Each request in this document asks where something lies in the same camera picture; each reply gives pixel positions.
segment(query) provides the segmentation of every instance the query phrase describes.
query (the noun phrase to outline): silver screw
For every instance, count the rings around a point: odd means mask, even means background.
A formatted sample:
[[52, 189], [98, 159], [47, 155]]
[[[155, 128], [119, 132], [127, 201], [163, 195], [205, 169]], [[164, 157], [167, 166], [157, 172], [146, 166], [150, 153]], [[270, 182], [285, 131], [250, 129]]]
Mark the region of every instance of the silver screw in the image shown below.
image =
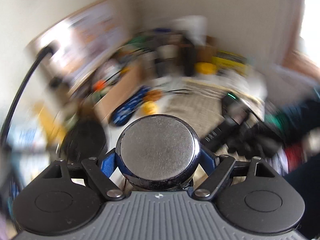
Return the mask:
[[208, 197], [210, 195], [210, 191], [204, 188], [196, 189], [195, 195], [197, 197]]
[[107, 191], [107, 196], [112, 198], [119, 198], [122, 194], [122, 191], [119, 189], [111, 189]]

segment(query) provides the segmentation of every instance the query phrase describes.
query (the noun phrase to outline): brown box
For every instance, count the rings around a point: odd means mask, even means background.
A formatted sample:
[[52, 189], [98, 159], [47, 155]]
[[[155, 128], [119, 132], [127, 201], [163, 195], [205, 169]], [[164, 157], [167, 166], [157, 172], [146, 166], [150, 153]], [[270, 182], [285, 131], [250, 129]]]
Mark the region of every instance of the brown box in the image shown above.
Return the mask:
[[108, 122], [111, 113], [124, 103], [143, 82], [144, 75], [141, 62], [136, 60], [129, 67], [130, 70], [93, 107], [102, 123]]
[[205, 46], [197, 46], [197, 62], [212, 63], [212, 57], [218, 52], [216, 38], [207, 36]]

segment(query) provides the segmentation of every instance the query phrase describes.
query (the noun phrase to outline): metal disc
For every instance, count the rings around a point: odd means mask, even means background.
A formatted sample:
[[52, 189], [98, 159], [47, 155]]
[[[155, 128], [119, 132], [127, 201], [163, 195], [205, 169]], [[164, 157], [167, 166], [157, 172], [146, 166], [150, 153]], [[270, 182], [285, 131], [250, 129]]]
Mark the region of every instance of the metal disc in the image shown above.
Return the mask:
[[124, 134], [120, 153], [125, 166], [139, 178], [173, 178], [190, 164], [195, 142], [189, 129], [168, 116], [142, 118]]

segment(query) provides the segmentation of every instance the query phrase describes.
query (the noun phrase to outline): gray ribbed surface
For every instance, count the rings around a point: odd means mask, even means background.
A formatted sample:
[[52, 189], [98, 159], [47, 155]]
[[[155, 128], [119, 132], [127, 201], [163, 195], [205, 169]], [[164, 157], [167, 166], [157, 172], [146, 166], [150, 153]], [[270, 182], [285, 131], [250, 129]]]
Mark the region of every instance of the gray ribbed surface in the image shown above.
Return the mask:
[[22, 232], [15, 239], [138, 239], [138, 240], [300, 240], [292, 231], [279, 236], [256, 236], [227, 224], [209, 202], [191, 199], [186, 191], [132, 192], [128, 199], [109, 202], [90, 225], [64, 236], [37, 236]]

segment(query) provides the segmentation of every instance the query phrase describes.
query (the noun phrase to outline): white logo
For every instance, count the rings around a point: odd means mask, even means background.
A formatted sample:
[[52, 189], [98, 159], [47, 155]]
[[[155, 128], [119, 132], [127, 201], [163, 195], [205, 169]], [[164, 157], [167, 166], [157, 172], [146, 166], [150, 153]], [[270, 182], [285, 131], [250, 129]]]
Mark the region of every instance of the white logo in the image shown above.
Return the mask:
[[163, 195], [162, 195], [161, 193], [158, 193], [158, 194], [155, 194], [155, 197], [156, 197], [157, 199], [159, 199], [159, 198], [162, 198]]

